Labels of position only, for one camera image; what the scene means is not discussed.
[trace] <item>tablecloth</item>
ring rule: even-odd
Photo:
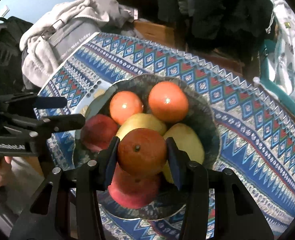
[[[279,236],[295,217],[295,123],[264,91],[218,65],[152,41],[94,34],[40,92],[41,96],[65,96],[67,107],[39,110],[36,115],[41,118],[74,113],[78,104],[100,85],[144,73],[180,78],[206,98],[221,138],[219,158],[213,169],[234,170],[261,208],[274,235]],[[73,133],[53,134],[48,144],[57,166],[65,170],[74,167]],[[126,234],[135,239],[175,239],[182,216],[153,222],[137,220],[136,225],[131,225],[132,233]],[[211,218],[214,220],[214,211],[210,210],[209,237],[214,229]],[[112,220],[122,224],[121,228],[125,223],[133,223]]]

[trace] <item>tangerine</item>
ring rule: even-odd
[[[131,91],[116,93],[110,102],[110,115],[119,125],[122,125],[130,116],[142,112],[142,101]]]
[[[178,85],[169,81],[160,82],[152,88],[148,104],[153,115],[164,122],[180,122],[188,113],[186,95]]]
[[[136,178],[161,172],[167,160],[166,143],[156,131],[137,128],[130,131],[118,146],[118,163]]]

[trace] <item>red apple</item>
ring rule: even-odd
[[[159,175],[135,179],[117,164],[108,190],[111,197],[121,206],[138,209],[150,204],[156,198],[159,187]]]
[[[93,152],[106,149],[113,136],[117,134],[118,125],[112,118],[97,114],[86,121],[81,129],[81,142]]]

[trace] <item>metal screw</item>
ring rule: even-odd
[[[253,78],[254,87],[258,87],[260,85],[260,82],[261,82],[261,80],[259,77]]]
[[[61,171],[61,168],[60,168],[60,167],[55,167],[55,168],[52,170],[52,173],[53,173],[53,174],[58,174],[60,171]]]
[[[89,160],[89,161],[88,161],[88,165],[89,165],[90,167],[95,166],[96,163],[97,163],[96,160]]]
[[[39,134],[37,132],[35,132],[35,131],[32,131],[32,132],[29,133],[29,135],[31,137],[37,137]]]
[[[190,161],[189,166],[190,167],[197,167],[198,163],[196,161]]]
[[[225,168],[224,173],[227,174],[227,175],[232,175],[233,171],[231,169],[229,169],[229,168]]]

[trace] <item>pear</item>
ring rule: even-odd
[[[160,121],[152,114],[139,113],[129,117],[121,125],[116,136],[122,140],[128,132],[137,128],[148,128],[157,131],[162,136],[166,132],[166,125],[164,122]]]
[[[163,136],[165,140],[169,137],[173,137],[178,149],[185,151],[191,161],[197,161],[200,164],[203,163],[205,157],[203,145],[191,127],[183,123],[177,123],[173,125]],[[166,180],[169,183],[173,183],[168,162],[166,162],[162,172]]]

